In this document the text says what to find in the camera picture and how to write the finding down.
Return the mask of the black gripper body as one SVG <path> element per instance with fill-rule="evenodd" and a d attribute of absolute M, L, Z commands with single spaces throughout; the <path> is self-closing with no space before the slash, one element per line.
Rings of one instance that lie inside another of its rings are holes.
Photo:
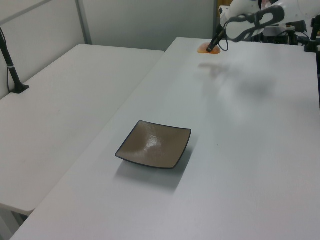
<path fill-rule="evenodd" d="M 216 28 L 216 32 L 213 40 L 215 42 L 220 42 L 223 38 L 224 38 L 224 28 L 222 27 L 221 24 L 219 24 Z"/>

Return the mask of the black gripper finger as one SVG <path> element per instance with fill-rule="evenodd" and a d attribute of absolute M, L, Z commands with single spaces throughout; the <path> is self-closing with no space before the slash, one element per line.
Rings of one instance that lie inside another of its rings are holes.
<path fill-rule="evenodd" d="M 216 40 L 212 40 L 207 48 L 206 48 L 207 53 L 218 53 L 218 44 Z"/>

